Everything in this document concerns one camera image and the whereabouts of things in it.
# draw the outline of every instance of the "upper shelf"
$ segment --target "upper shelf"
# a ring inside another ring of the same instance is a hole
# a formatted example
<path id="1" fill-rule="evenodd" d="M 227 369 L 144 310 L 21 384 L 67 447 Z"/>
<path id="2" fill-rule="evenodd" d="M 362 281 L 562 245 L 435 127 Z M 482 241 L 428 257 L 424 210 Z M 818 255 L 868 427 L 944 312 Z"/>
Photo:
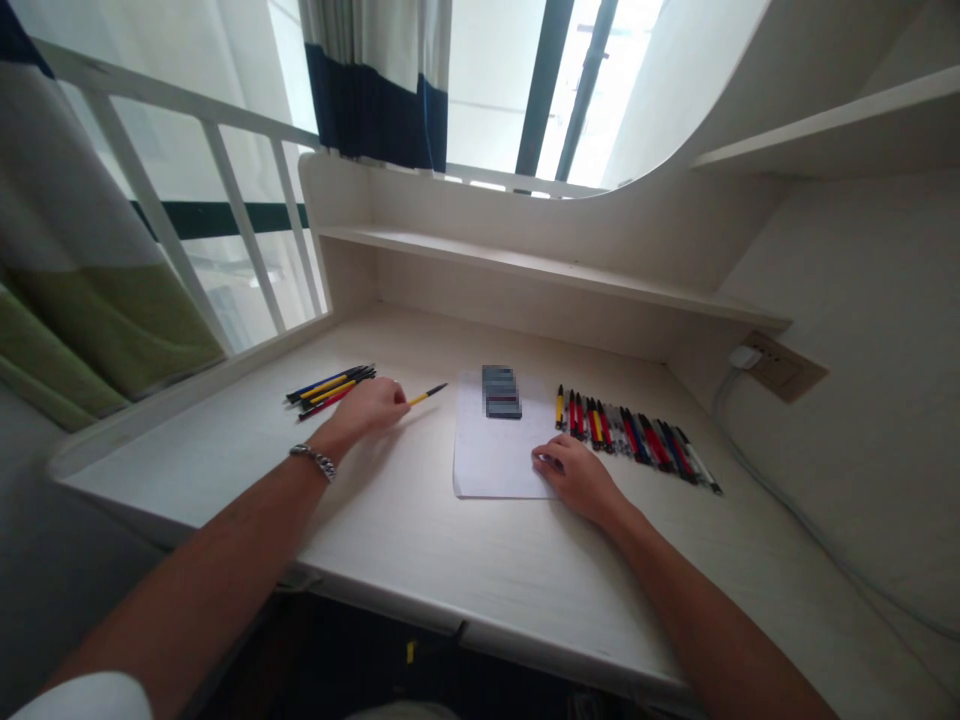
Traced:
<path id="1" fill-rule="evenodd" d="M 836 179 L 960 165 L 960 66 L 704 153 L 692 167 Z"/>
<path id="2" fill-rule="evenodd" d="M 764 312 L 749 303 L 714 293 L 668 283 L 651 282 L 597 268 L 571 265 L 536 255 L 476 245 L 447 238 L 422 235 L 409 230 L 373 226 L 330 226 L 316 230 L 318 235 L 363 245 L 398 250 L 424 257 L 490 268 L 549 282 L 617 295 L 638 302 L 677 308 L 700 315 L 726 318 L 771 330 L 790 327 L 791 320 Z"/>

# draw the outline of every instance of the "dark floor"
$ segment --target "dark floor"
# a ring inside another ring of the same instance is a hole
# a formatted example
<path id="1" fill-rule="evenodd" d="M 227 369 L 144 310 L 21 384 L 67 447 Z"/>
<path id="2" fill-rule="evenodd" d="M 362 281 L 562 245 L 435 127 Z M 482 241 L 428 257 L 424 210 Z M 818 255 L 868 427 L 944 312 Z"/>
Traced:
<path id="1" fill-rule="evenodd" d="M 440 703 L 463 720 L 641 717 L 613 695 L 303 593 L 271 601 L 200 718 L 337 719 L 404 699 Z"/>

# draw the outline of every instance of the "curtain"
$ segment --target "curtain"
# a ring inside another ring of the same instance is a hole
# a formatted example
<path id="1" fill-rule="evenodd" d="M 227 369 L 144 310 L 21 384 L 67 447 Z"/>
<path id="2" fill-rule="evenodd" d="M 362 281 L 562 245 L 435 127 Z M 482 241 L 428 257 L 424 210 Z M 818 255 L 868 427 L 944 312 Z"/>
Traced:
<path id="1" fill-rule="evenodd" d="M 320 141 L 444 172 L 452 0 L 300 0 Z"/>
<path id="2" fill-rule="evenodd" d="M 223 352 L 0 0 L 0 379 L 67 430 Z"/>

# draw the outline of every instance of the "white cable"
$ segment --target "white cable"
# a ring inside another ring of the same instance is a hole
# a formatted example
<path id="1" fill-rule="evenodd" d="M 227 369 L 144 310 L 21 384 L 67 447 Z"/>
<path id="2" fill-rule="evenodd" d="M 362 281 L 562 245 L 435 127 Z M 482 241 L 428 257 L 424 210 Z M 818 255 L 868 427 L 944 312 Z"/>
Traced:
<path id="1" fill-rule="evenodd" d="M 723 408 L 723 402 L 726 400 L 727 395 L 730 394 L 730 389 L 733 387 L 734 382 L 738 377 L 740 377 L 742 370 L 739 368 L 733 368 L 730 370 L 727 377 L 721 383 L 720 388 L 717 390 L 717 394 L 713 397 L 713 420 L 716 423 L 717 427 L 720 429 L 720 435 L 723 437 L 724 441 L 727 443 L 727 446 L 730 448 L 730 452 L 733 453 L 734 459 L 743 469 L 750 473 L 750 476 L 756 480 L 764 490 L 773 495 L 780 503 L 783 504 L 787 510 L 793 513 L 794 517 L 800 521 L 800 524 L 806 528 L 807 532 L 813 536 L 813 539 L 816 540 L 820 547 L 824 549 L 827 555 L 830 556 L 830 559 L 836 563 L 843 572 L 849 575 L 852 578 L 856 578 L 868 588 L 873 590 L 877 595 L 884 598 L 887 602 L 898 607 L 900 610 L 905 612 L 907 615 L 912 617 L 917 622 L 925 625 L 926 627 L 933 630 L 935 633 L 942 635 L 945 638 L 948 638 L 953 641 L 960 641 L 960 630 L 956 628 L 951 628 L 936 618 L 932 618 L 921 610 L 918 610 L 913 605 L 910 605 L 904 600 L 895 597 L 889 590 L 880 585 L 876 580 L 865 574 L 862 570 L 857 568 L 854 565 L 851 565 L 849 562 L 844 560 L 839 551 L 833 547 L 824 533 L 813 524 L 813 521 L 808 518 L 800 508 L 793 504 L 793 501 L 787 497 L 776 485 L 768 481 L 759 470 L 757 470 L 744 454 L 737 444 L 733 441 L 733 438 L 727 433 L 727 429 L 723 426 L 723 422 L 720 419 L 720 411 Z"/>

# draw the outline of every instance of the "hand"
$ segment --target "hand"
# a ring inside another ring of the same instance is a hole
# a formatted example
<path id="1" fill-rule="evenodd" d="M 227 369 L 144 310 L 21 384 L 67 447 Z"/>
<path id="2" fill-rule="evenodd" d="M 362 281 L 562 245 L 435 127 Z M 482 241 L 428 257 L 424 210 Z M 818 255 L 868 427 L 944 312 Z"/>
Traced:
<path id="1" fill-rule="evenodd" d="M 558 468 L 546 456 L 559 463 Z M 546 480 L 578 515 L 608 526 L 624 508 L 632 508 L 610 473 L 587 447 L 569 435 L 558 435 L 533 449 L 533 469 Z"/>
<path id="2" fill-rule="evenodd" d="M 354 440 L 386 430 L 410 412 L 407 397 L 396 380 L 386 377 L 360 382 L 337 405 L 329 423 Z"/>

